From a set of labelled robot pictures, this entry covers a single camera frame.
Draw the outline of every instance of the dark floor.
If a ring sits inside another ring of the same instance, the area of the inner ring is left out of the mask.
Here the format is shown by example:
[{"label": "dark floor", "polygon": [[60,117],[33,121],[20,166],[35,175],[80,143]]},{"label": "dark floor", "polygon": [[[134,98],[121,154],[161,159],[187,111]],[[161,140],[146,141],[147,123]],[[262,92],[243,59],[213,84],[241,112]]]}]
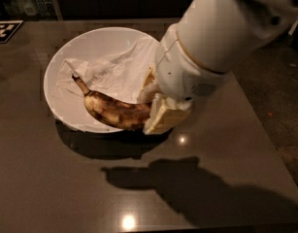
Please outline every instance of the dark floor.
[{"label": "dark floor", "polygon": [[288,40],[257,50],[233,72],[298,185],[298,51]]}]

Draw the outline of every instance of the crumpled white napkin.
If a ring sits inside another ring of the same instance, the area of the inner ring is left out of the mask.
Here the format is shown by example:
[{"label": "crumpled white napkin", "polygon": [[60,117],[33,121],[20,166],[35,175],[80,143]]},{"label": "crumpled white napkin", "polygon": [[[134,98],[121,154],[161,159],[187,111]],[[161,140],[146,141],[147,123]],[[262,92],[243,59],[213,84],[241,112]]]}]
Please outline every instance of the crumpled white napkin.
[{"label": "crumpled white napkin", "polygon": [[73,95],[83,97],[72,75],[81,77],[91,90],[98,90],[124,102],[136,103],[143,78],[152,64],[158,45],[150,36],[139,38],[128,50],[108,54],[95,61],[77,58],[64,59],[58,72],[56,87],[51,94],[61,98],[65,89]]}]

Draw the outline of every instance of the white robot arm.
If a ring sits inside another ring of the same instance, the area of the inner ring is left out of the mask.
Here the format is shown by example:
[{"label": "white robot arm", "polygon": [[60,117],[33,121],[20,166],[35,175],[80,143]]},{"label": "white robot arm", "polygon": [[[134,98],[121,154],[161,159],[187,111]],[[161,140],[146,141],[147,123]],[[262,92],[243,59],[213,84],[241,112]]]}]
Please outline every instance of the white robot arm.
[{"label": "white robot arm", "polygon": [[210,96],[235,63],[297,17],[298,0],[194,0],[156,50],[154,82],[140,96],[144,101],[157,92],[144,132],[160,134],[179,123],[192,101]]}]

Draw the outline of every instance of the table surface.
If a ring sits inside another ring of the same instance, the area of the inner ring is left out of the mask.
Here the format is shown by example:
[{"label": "table surface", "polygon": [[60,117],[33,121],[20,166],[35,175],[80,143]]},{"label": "table surface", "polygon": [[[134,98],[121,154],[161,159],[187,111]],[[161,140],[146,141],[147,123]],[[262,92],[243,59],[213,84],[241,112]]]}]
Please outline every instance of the table surface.
[{"label": "table surface", "polygon": [[54,120],[43,78],[60,47],[107,26],[159,40],[175,21],[25,22],[0,45],[0,232],[298,222],[298,188],[234,76],[162,136],[75,132]]}]

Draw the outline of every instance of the banana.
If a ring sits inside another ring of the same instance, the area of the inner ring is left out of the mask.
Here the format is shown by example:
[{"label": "banana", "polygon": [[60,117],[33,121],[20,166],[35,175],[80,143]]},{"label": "banana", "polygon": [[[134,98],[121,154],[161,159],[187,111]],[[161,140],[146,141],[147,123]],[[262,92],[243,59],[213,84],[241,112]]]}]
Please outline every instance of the banana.
[{"label": "banana", "polygon": [[87,111],[98,121],[124,130],[142,129],[149,119],[151,103],[129,104],[99,91],[90,90],[83,80],[72,76],[84,96]]}]

